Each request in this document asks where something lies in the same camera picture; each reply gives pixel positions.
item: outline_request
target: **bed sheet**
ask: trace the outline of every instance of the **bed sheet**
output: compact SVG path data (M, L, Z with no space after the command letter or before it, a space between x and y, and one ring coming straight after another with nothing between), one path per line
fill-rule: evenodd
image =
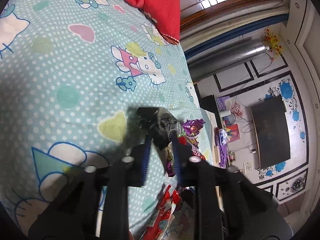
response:
M201 118L181 46L141 11L123 0L9 0L0 15L0 200L25 234L71 171L107 166L139 142L130 124L140 106ZM212 163L205 131L199 141ZM134 236L168 184L176 180L153 146L145 187L129 190Z

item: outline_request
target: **paper note on wall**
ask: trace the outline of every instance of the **paper note on wall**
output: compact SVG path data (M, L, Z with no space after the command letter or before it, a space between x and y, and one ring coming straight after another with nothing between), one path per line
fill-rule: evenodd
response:
M244 167L244 173L253 171L253 164L252 164L252 162L245 162L245 163L243 163L243 167Z

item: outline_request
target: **window frame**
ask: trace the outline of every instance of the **window frame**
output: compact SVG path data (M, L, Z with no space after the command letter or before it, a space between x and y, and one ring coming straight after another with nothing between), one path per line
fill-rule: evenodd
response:
M195 26L207 19L215 17L224 12L231 11L243 6L258 3L266 0L226 0L221 3L202 9L180 21L180 31L185 31L188 28Z

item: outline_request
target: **red blanket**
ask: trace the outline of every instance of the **red blanket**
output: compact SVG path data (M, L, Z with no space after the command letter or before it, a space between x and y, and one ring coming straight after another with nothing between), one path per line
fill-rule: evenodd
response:
M180 38L180 0L125 0L131 6L143 9L161 35L175 45Z

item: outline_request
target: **flat screen tv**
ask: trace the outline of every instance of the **flat screen tv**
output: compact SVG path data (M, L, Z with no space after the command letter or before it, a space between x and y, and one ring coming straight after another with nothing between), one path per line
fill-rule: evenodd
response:
M260 169L290 159L290 142L285 107L281 96L252 106Z

